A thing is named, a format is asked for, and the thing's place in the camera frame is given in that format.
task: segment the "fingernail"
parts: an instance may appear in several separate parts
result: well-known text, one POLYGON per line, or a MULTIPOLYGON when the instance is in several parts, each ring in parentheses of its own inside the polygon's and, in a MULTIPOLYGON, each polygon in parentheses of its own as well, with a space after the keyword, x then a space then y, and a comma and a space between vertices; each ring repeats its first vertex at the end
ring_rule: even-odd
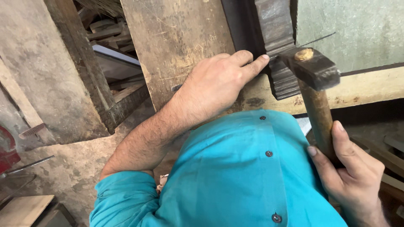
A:
POLYGON ((341 130, 341 132, 345 131, 344 127, 342 127, 342 124, 339 121, 337 121, 337 127, 339 128, 339 130, 341 130))
POLYGON ((307 147, 307 153, 309 153, 309 155, 313 157, 317 154, 317 150, 315 147, 309 146, 307 147))

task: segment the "left hand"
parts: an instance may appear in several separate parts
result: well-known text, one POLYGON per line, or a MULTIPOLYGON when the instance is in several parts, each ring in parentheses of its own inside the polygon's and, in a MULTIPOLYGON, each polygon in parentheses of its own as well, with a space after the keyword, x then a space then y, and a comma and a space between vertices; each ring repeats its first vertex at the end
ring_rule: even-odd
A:
POLYGON ((268 64, 269 57, 252 60, 252 53, 246 50, 201 60, 167 105, 175 106, 176 114, 191 125, 218 115, 236 101, 244 85, 268 64))

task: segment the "person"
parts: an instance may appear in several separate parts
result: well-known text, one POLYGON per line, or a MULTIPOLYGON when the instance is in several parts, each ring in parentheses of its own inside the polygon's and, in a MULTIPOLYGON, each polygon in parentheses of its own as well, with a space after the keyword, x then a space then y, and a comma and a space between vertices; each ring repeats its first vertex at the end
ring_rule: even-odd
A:
POLYGON ((157 194, 153 169, 164 148, 229 108, 268 62, 246 50, 201 60, 172 99, 117 146, 95 187, 90 226, 389 226, 378 197, 380 161, 335 121, 333 144, 346 167, 335 169, 291 115, 272 110, 229 114, 193 130, 157 194))

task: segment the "hammer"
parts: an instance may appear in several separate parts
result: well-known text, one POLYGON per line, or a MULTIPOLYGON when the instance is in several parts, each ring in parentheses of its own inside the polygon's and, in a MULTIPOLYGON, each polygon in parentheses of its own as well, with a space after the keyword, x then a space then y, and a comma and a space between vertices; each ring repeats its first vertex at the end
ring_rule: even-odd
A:
POLYGON ((336 168, 343 167, 332 145, 332 118, 326 89, 339 84, 335 64, 312 48, 293 48, 279 57, 297 77, 317 147, 336 168))

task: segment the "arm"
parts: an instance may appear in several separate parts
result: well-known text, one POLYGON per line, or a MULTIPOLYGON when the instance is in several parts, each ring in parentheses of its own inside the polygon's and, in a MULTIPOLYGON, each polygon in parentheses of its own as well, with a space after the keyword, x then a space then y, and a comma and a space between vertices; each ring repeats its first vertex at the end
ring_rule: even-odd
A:
POLYGON ((173 98, 117 146, 100 179, 125 170, 152 175, 167 153, 164 146, 192 126, 230 107, 244 85, 268 64, 269 57, 262 55, 252 60, 250 52, 241 50, 200 61, 173 98))
POLYGON ((316 147, 307 151, 327 193, 339 202, 351 226, 389 227, 378 196, 384 165, 349 140, 339 121, 332 126, 335 153, 346 168, 335 169, 316 147))

